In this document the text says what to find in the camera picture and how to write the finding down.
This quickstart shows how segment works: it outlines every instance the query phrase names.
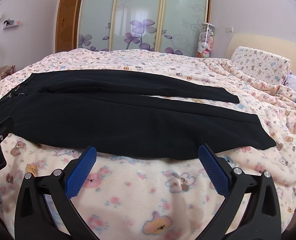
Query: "metal screw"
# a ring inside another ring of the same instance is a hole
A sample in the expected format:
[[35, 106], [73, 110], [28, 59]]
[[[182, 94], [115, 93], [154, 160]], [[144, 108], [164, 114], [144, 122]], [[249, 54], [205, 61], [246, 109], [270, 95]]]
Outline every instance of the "metal screw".
[[240, 175], [240, 174], [242, 173], [242, 170], [241, 170], [240, 168], [235, 168], [235, 169], [233, 169], [233, 172], [234, 172], [235, 174]]
[[31, 178], [31, 173], [27, 173], [26, 175], [25, 175], [25, 179], [30, 179]]
[[264, 176], [267, 177], [267, 178], [270, 178], [271, 177], [271, 174], [269, 171], [265, 171], [264, 173]]
[[60, 169], [57, 169], [54, 171], [54, 175], [55, 176], [59, 176], [61, 174], [61, 170]]

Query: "light switch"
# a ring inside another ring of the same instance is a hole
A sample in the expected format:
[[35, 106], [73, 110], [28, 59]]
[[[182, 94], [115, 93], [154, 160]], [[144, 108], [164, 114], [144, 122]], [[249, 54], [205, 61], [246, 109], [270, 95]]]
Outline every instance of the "light switch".
[[233, 27], [226, 27], [226, 33], [233, 32]]

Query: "pink wall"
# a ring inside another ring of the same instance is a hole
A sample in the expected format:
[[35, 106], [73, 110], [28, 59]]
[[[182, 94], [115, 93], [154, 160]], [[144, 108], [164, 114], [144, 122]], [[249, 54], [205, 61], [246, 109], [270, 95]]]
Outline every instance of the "pink wall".
[[[53, 53], [57, 1], [0, 1], [0, 67], [16, 65], [19, 70]], [[3, 30], [8, 18], [20, 20], [22, 25]]]
[[[295, 0], [212, 0], [216, 27], [211, 57], [222, 58], [234, 33], [259, 34], [296, 43]], [[226, 27], [233, 26], [233, 33]]]

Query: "black trousers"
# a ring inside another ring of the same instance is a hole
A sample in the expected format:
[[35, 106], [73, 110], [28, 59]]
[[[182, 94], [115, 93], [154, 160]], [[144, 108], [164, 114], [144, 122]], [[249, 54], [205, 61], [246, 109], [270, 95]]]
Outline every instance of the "black trousers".
[[86, 148], [130, 157], [194, 159], [201, 144], [222, 152], [267, 149], [275, 141], [254, 114], [146, 95], [239, 103], [223, 88], [124, 70], [32, 74], [0, 100], [0, 121], [13, 133], [55, 147]]

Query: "wooden door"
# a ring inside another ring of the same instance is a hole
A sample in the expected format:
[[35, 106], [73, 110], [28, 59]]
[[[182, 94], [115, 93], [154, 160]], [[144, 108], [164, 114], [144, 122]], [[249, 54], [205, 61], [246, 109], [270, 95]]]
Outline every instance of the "wooden door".
[[70, 51], [77, 0], [60, 0], [56, 25], [56, 53]]

